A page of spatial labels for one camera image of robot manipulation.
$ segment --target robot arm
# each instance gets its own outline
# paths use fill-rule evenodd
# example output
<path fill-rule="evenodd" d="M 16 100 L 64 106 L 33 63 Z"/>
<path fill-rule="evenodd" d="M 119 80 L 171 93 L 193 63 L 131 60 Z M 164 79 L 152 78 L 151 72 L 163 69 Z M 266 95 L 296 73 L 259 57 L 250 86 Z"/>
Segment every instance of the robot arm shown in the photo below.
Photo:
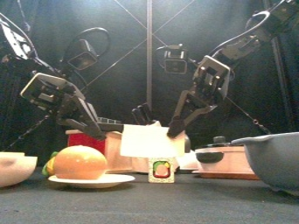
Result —
<path fill-rule="evenodd" d="M 59 125 L 69 126 L 99 140 L 105 139 L 107 131 L 123 132 L 120 121 L 97 117 L 80 90 L 63 78 L 37 73 L 24 87 L 21 97 L 55 115 Z"/>
<path fill-rule="evenodd" d="M 192 87 L 181 92 L 169 123 L 168 137 L 176 137 L 203 114 L 209 113 L 227 97 L 231 69 L 239 60 L 254 53 L 260 46 L 298 19 L 299 1 L 283 0 L 248 20 L 244 33 L 220 44 L 204 56 L 192 77 Z"/>

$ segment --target dark table surface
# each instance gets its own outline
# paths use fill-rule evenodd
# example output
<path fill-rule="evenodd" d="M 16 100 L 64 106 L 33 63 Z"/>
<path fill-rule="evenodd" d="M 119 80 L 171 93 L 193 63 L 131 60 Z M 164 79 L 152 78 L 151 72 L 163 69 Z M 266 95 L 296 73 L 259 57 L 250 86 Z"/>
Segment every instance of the dark table surface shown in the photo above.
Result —
<path fill-rule="evenodd" d="M 175 174 L 175 183 L 132 182 L 81 189 L 51 182 L 37 168 L 0 189 L 0 223 L 299 223 L 299 198 L 259 180 Z"/>

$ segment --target black backdrop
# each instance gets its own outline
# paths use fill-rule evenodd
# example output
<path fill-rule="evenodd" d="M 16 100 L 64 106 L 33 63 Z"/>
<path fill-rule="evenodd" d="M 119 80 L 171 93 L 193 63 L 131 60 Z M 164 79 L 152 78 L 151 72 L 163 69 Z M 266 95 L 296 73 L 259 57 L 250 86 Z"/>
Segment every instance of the black backdrop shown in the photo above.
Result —
<path fill-rule="evenodd" d="M 40 58 L 53 67 L 75 35 L 91 27 L 108 30 L 112 46 L 99 63 L 83 72 L 88 83 L 87 100 L 99 116 L 133 123 L 131 110 L 147 101 L 147 50 L 163 44 L 183 44 L 193 60 L 227 39 L 244 31 L 255 11 L 268 1 L 258 0 L 153 0 L 153 47 L 147 49 L 145 0 L 23 0 L 23 12 L 31 25 L 29 37 Z M 0 11 L 23 28 L 17 1 L 3 0 Z M 92 38 L 100 49 L 103 39 Z M 284 34 L 272 45 L 242 61 L 229 83 L 228 97 L 251 117 L 272 131 L 298 130 L 298 30 Z M 276 60 L 283 63 L 276 68 Z M 19 93 L 29 80 L 25 73 L 1 72 L 1 146 L 3 149 L 43 119 L 44 112 L 28 103 Z M 187 74 L 167 74 L 153 59 L 152 111 L 163 126 L 171 121 L 180 92 L 192 84 L 192 70 Z M 9 151 L 39 156 L 41 165 L 52 151 L 67 145 L 65 127 L 49 118 Z M 215 136 L 228 141 L 259 136 L 252 120 L 225 100 L 187 129 L 192 148 L 208 144 Z"/>

